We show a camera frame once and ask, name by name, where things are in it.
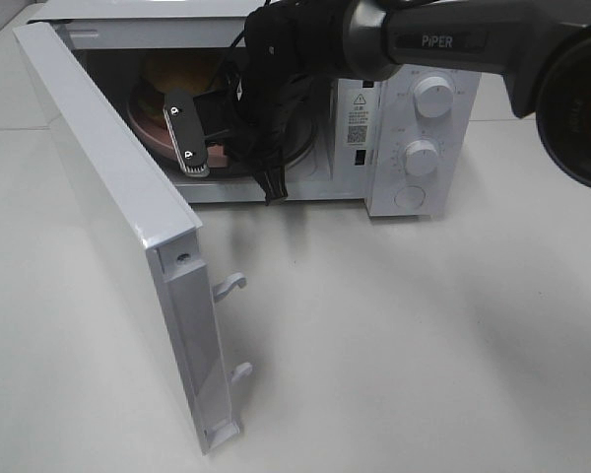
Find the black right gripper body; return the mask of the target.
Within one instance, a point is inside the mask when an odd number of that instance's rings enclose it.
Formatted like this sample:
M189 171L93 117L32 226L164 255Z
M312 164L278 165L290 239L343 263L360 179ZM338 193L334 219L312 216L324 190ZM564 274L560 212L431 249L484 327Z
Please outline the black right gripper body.
M345 51L352 1L277 1L244 23L248 62L244 77L282 82L304 74L353 79Z

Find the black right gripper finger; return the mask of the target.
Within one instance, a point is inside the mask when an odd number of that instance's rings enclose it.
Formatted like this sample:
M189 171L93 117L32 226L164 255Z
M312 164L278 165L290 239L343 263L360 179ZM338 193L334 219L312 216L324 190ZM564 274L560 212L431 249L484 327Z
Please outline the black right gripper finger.
M257 64L239 68L226 60L218 67L216 81L225 96L218 99L217 128L211 138L275 143L276 74Z
M234 105L236 130L226 140L226 151L260 186L268 205L288 197L287 128L296 109L307 100L312 81L306 74L241 75L242 94Z

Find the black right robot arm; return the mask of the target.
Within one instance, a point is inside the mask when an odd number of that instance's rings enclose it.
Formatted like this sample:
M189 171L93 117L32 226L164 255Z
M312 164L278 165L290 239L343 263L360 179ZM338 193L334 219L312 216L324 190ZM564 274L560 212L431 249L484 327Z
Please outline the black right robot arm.
M591 1L275 1L249 13L238 116L243 162L268 203L287 198L282 104L315 76L384 81L406 64L501 77L556 165L591 188Z

